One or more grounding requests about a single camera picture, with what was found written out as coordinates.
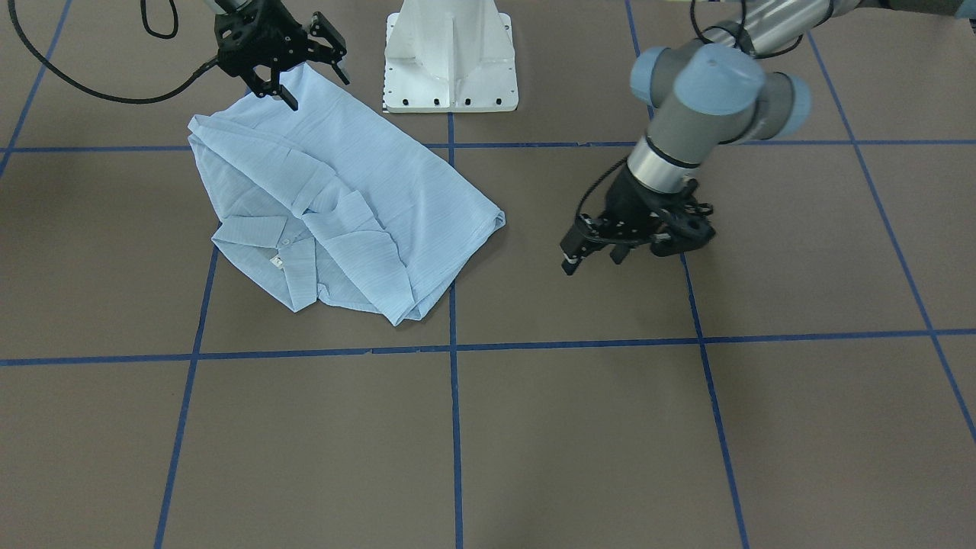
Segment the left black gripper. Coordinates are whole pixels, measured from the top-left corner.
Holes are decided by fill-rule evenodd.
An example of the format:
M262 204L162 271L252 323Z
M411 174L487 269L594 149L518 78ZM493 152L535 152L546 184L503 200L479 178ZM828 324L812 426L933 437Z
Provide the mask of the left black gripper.
M586 214L583 205L609 176L614 176L614 181L606 191L602 212L594 217ZM616 162L588 187L576 206L572 225L559 244L563 254L562 271L571 277L583 259L604 247L612 249L610 257L616 264L623 263L634 249L641 246L650 249L652 236L658 229L658 220L652 217L651 210L683 199L696 199L697 190L697 178L691 176L679 179L677 192L649 190L631 173L627 163Z

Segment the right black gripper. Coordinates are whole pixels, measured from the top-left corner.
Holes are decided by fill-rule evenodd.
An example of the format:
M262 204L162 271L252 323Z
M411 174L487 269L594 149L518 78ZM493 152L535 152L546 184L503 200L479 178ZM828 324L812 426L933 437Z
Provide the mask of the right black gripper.
M281 1L216 1L217 66L240 77L259 98L299 101L281 83L281 73L306 60L306 28Z

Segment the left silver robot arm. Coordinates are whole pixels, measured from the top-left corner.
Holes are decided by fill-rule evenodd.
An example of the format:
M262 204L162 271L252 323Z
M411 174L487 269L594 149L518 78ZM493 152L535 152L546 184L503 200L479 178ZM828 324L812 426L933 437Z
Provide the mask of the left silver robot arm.
M654 114L612 178L599 215L576 209L561 241L561 267L574 274L585 257L610 248L621 263L647 246L668 257L715 236L712 207L697 201L697 174L715 147L795 132L811 109L802 78L767 72L761 59L790 52L806 32L856 9L856 1L745 1L738 18L695 27L679 48L644 51L631 70L632 94Z

